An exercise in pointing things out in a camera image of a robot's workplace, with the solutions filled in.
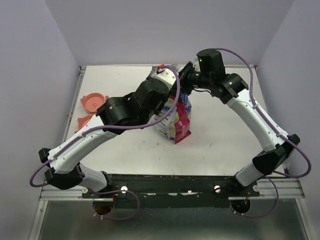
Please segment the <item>pet food bag pink white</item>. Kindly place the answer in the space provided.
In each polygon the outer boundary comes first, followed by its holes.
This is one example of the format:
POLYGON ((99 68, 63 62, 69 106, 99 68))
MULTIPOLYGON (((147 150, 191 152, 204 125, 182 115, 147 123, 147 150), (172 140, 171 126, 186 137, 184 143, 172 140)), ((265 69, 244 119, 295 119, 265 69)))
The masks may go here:
MULTIPOLYGON (((177 88, 174 86, 170 92, 167 102, 164 104, 159 114, 155 114, 150 118, 150 123, 162 118, 168 110, 173 106, 175 101, 177 88)), ((178 102, 170 112, 170 114, 155 124, 154 127, 172 143, 177 144, 191 134, 191 112, 192 105, 186 93, 180 90, 178 102)))

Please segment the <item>clear plastic scoop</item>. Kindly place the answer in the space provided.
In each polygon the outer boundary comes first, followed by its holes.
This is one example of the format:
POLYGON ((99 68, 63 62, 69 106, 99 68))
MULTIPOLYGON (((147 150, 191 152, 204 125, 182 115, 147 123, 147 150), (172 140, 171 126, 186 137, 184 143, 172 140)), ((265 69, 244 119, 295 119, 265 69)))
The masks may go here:
POLYGON ((172 70, 174 70, 175 72, 177 72, 177 73, 179 73, 182 70, 182 67, 180 65, 178 65, 178 64, 171 64, 170 68, 172 70))

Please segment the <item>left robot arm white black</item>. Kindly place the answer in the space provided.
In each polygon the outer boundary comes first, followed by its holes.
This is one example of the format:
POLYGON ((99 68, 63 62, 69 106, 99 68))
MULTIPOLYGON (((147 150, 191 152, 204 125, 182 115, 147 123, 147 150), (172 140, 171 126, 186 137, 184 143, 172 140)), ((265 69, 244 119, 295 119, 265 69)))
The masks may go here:
POLYGON ((111 191, 107 174, 84 166, 81 160, 125 131, 149 128, 160 122, 150 119, 161 112, 172 89, 180 89, 178 75, 159 73, 147 77, 136 91, 109 98, 71 138, 54 149, 39 151, 42 165, 48 167, 44 173, 45 184, 60 190, 82 186, 101 198, 107 197, 111 191))

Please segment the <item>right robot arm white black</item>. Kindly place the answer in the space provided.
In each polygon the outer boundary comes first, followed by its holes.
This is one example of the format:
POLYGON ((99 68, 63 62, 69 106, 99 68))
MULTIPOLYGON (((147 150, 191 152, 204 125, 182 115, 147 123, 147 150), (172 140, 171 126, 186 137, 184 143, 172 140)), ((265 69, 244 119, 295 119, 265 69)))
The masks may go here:
POLYGON ((300 143, 296 134, 289 135, 259 107, 250 88, 237 73, 226 73, 222 54, 214 48, 197 53, 198 66, 188 62, 179 72, 182 91, 188 95, 196 89, 209 91, 213 97, 232 109, 253 132, 262 147, 252 162, 238 171, 230 191, 241 196, 256 180, 270 175, 300 143))

